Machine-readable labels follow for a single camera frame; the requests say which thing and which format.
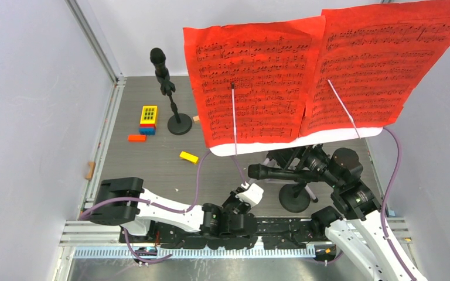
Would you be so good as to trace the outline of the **black round-base mic stand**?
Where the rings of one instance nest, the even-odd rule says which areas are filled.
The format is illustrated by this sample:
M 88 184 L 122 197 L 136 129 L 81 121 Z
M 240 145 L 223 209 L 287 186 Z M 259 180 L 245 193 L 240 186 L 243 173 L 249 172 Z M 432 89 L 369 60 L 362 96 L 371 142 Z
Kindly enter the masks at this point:
M 173 116 L 169 118 L 167 127 L 170 133 L 174 135 L 184 135 L 192 128 L 192 120 L 190 116 L 179 113 L 178 106 L 173 100 L 172 94 L 176 91 L 176 87 L 170 80 L 168 69 L 158 68 L 155 70 L 157 81 L 160 83 L 161 93 L 167 96 L 170 100 L 171 110 Z
M 305 211 L 311 203 L 311 197 L 305 186 L 303 183 L 284 185 L 278 194 L 281 206 L 291 213 Z

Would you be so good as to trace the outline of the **red sheet music left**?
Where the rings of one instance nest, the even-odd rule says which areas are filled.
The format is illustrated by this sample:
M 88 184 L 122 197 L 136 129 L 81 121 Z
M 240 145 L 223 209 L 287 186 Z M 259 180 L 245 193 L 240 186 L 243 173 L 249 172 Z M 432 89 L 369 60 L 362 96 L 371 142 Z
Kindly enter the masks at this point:
M 324 16 L 184 28 L 205 145 L 291 142 L 301 134 Z

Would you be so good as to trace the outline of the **small yellow block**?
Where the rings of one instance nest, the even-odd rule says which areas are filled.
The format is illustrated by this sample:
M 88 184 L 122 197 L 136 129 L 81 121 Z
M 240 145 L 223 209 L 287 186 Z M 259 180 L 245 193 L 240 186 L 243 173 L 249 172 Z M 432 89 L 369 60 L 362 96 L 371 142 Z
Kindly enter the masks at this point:
M 185 151 L 182 151 L 182 152 L 180 153 L 179 157 L 180 157 L 181 159 L 186 160 L 186 161 L 188 161 L 188 162 L 191 162 L 191 163 L 193 163 L 193 164 L 195 164 L 195 165 L 196 165 L 196 164 L 198 163 L 198 161 L 199 161 L 199 157 L 198 157 L 198 156 L 193 155 L 193 154 L 188 153 L 188 152 L 185 152 Z

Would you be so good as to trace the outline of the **lilac tripod music stand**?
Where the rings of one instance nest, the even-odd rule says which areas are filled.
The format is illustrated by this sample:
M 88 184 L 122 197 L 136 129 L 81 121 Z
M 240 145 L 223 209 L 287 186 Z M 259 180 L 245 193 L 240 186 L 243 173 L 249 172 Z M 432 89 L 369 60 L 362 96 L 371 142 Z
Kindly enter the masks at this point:
M 285 148 L 296 148 L 292 144 L 286 145 L 273 145 L 268 144 L 264 147 L 264 151 L 267 153 L 271 150 L 285 149 Z M 357 153 L 348 148 L 336 149 L 332 156 L 329 156 L 329 171 L 336 178 L 335 183 L 326 183 L 333 188 L 333 194 L 331 198 L 336 203 L 342 205 L 350 205 L 354 203 L 355 205 L 366 203 L 374 199 L 374 195 L 371 193 L 369 188 L 361 181 L 361 173 L 363 171 L 363 166 L 359 161 Z M 268 167 L 279 168 L 274 160 L 269 160 L 266 157 L 265 163 Z M 283 169 L 283 170 L 294 170 L 300 171 L 298 169 Z M 312 182 L 295 182 L 290 181 L 290 184 L 303 183 L 306 184 L 305 189 L 311 197 L 311 202 L 317 202 L 317 198 L 311 189 L 308 187 L 308 183 Z

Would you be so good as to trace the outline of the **red sheet music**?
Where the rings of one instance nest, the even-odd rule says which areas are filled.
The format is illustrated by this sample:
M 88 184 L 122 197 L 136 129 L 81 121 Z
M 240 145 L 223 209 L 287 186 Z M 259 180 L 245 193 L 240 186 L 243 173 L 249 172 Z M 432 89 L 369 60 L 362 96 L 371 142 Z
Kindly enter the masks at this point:
M 324 9 L 301 135 L 395 123 L 450 46 L 450 1 Z
M 205 145 L 291 142 L 301 134 L 324 16 L 184 28 Z

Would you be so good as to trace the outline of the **orange flat toy brick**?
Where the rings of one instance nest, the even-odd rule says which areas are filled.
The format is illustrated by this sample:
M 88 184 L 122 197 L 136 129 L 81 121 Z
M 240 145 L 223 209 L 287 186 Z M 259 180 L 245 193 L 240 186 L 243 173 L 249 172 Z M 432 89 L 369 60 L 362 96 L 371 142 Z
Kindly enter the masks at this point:
M 127 137 L 127 141 L 129 142 L 145 142 L 146 139 L 146 135 L 128 135 Z

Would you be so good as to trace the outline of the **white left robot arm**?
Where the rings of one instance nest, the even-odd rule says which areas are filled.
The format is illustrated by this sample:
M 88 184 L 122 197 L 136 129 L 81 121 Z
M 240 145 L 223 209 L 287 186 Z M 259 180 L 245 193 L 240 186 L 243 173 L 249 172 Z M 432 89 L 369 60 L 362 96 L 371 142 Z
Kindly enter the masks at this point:
M 222 205 L 187 205 L 163 198 L 143 187 L 138 177 L 103 180 L 94 205 L 82 217 L 100 225 L 119 225 L 142 242 L 155 238 L 155 223 L 209 238 L 234 238 L 257 231 L 250 210 L 263 198 L 257 184 L 243 183 Z

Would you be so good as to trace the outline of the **red sheet music right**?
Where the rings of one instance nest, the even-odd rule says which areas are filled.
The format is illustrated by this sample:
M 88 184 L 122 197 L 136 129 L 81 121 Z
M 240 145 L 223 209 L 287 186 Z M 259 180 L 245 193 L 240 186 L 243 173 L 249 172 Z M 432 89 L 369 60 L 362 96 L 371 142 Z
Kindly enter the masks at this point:
M 395 123 L 450 46 L 450 1 L 324 9 L 301 135 Z

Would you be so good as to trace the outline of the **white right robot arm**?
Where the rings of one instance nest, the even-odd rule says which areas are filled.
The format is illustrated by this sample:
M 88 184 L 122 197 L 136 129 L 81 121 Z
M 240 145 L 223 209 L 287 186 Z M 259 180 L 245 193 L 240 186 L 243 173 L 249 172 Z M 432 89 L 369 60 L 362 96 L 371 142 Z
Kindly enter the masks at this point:
M 311 215 L 308 224 L 318 240 L 333 242 L 370 280 L 426 280 L 400 246 L 385 217 L 385 208 L 361 180 L 363 165 L 358 154 L 339 148 L 332 155 L 323 146 L 271 150 L 267 159 L 278 167 L 251 165 L 250 178 L 291 180 L 279 200 L 284 209 L 300 213 L 295 199 L 311 182 L 324 182 L 332 188 L 333 204 Z

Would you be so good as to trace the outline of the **red toy brick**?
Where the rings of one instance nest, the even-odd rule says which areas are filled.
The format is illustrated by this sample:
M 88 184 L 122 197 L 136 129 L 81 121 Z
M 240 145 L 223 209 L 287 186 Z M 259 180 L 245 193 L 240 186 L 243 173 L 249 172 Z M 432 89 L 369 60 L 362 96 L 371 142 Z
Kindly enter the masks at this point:
M 156 128 L 155 124 L 140 124 L 139 125 L 140 128 Z

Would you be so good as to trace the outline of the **yellow grid toy brick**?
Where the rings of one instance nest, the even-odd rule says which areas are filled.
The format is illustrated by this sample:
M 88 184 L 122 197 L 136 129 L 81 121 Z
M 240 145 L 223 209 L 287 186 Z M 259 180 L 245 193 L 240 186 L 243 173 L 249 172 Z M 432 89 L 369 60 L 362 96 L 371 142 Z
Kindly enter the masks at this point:
M 140 125 L 156 125 L 158 120 L 158 106 L 157 105 L 144 105 L 142 107 Z

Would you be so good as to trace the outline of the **black microphone plain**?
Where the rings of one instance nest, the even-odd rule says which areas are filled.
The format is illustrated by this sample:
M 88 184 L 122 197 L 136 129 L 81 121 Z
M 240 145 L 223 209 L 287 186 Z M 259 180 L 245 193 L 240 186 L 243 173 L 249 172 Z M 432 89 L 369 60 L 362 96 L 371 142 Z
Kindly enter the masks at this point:
M 268 167 L 262 164 L 249 165 L 248 177 L 257 180 L 277 179 L 291 180 L 295 182 L 319 182 L 322 181 L 320 175 L 309 170 L 282 170 L 280 168 Z

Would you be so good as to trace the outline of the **wooden block on rail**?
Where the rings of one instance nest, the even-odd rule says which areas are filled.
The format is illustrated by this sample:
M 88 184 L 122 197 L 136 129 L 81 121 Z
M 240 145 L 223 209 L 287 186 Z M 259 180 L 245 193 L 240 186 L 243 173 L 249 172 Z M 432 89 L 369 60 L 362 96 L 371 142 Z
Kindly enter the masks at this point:
M 87 173 L 86 173 L 84 178 L 86 180 L 90 181 L 90 180 L 92 180 L 92 178 L 94 176 L 94 172 L 95 172 L 95 169 L 96 169 L 96 162 L 90 161 L 90 162 L 87 163 L 87 166 L 88 166 L 88 171 L 87 171 Z

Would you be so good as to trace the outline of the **blue toy brick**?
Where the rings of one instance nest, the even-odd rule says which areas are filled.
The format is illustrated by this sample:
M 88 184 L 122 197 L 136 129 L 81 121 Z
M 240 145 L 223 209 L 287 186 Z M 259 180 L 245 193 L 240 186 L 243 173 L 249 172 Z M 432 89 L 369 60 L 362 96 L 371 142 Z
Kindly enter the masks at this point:
M 140 126 L 139 133 L 141 135 L 154 135 L 156 128 L 154 126 Z

